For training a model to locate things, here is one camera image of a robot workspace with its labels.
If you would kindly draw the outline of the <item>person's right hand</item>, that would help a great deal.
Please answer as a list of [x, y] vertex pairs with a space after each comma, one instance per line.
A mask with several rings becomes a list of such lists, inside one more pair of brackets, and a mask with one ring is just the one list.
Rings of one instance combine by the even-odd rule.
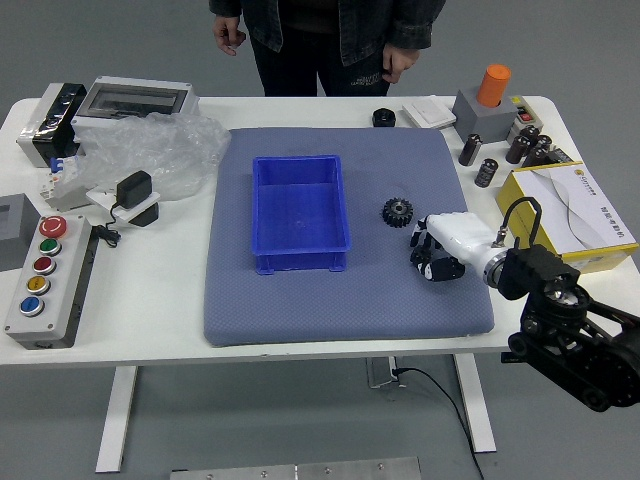
[[239, 17], [216, 15], [212, 32], [217, 47], [229, 56], [235, 56], [236, 50], [246, 40], [246, 33], [240, 29]]

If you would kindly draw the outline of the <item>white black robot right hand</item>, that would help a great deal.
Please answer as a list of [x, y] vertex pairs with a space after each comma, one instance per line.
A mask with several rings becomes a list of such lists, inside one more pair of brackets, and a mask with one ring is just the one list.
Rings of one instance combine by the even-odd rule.
[[492, 231], [476, 214], [432, 214], [413, 229], [411, 263], [427, 280], [461, 278], [472, 267], [490, 287], [496, 288], [507, 247], [505, 229]]

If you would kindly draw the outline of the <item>person's left hand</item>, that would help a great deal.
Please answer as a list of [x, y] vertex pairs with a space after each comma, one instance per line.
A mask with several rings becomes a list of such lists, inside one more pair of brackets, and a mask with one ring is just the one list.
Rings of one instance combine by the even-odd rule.
[[416, 64], [419, 56], [418, 49], [405, 49], [387, 43], [383, 48], [382, 78], [390, 84], [397, 84], [402, 74]]

